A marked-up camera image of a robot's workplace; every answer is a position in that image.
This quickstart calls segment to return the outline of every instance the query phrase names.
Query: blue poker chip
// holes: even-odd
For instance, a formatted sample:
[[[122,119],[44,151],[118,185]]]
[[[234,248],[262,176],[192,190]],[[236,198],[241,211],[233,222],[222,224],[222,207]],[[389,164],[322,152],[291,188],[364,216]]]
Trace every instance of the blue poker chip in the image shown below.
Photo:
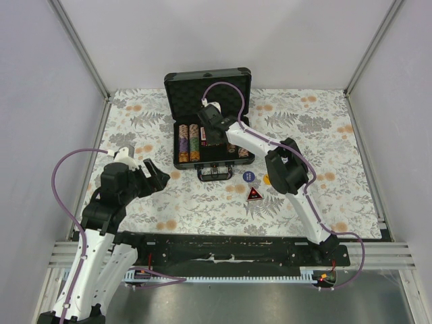
[[[251,171],[246,171],[245,173],[243,173],[243,180],[246,182],[252,182],[255,180],[255,175],[253,172]]]

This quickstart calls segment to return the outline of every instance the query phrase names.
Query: black triangle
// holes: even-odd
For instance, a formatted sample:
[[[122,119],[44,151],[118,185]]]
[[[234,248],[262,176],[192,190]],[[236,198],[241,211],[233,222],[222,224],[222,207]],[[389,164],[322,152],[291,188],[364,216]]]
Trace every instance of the black triangle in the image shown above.
[[[257,189],[255,189],[254,187],[252,187],[250,189],[247,201],[259,200],[259,199],[263,199],[263,196],[261,196],[261,194],[257,191]]]

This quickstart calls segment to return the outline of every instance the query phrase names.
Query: wall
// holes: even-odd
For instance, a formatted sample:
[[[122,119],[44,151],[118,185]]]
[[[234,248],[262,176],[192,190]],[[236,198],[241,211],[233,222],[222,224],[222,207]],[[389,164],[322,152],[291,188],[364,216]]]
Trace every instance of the wall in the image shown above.
[[[27,324],[69,224],[51,172],[64,154],[92,144],[103,100],[47,1],[4,1],[0,30],[0,322]],[[87,158],[59,171],[69,207]]]
[[[392,0],[62,0],[109,90],[252,70],[255,88],[345,88]]]
[[[392,232],[432,301],[432,2],[406,1],[352,94]]]

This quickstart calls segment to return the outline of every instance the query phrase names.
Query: floral tablecloth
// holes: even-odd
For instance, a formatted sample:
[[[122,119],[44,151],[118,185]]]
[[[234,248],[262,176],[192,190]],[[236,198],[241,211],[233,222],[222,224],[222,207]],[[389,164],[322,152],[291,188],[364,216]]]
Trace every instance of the floral tablecloth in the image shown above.
[[[279,139],[291,137],[298,143],[318,173],[310,192],[335,231],[381,237],[342,91],[252,89],[248,116],[259,132]],[[303,236],[288,199],[266,184],[264,159],[235,166],[228,181],[200,182],[195,170],[179,171],[173,166],[172,138],[173,120],[164,90],[117,91],[101,149],[132,144],[136,159],[151,158],[171,176],[164,191],[127,207],[120,230]],[[99,186],[103,166],[111,161],[98,154],[84,204]],[[245,171],[255,174],[253,182],[243,180]],[[264,199],[247,202],[251,187]]]

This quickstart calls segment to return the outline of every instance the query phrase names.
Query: open case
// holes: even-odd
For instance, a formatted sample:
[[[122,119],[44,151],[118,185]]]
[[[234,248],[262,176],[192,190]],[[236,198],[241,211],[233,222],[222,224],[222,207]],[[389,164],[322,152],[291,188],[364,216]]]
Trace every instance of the open case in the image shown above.
[[[170,73],[166,75],[164,84],[167,91],[169,106],[171,108],[174,123],[174,151],[173,164],[178,169],[195,168],[198,178],[201,181],[227,180],[232,177],[232,166],[237,164],[251,164],[255,156],[251,152],[228,144],[207,145],[204,129],[197,116],[198,111],[203,107],[201,99],[206,89],[216,82],[229,82],[237,86],[244,95],[245,108],[242,114],[242,121],[249,125],[245,116],[249,111],[250,82],[252,74],[245,67],[226,70],[209,70],[198,72]],[[226,85],[218,85],[212,88],[207,94],[208,102],[216,101],[221,105],[221,112],[224,117],[237,116],[242,107],[242,100],[236,90]],[[180,127],[188,130],[187,160],[185,158],[184,133],[180,136]],[[191,125],[198,126],[199,158],[192,159],[190,148],[196,139],[190,137]],[[210,167],[210,174],[203,174],[203,168]],[[219,173],[218,167],[227,167],[227,173]]]

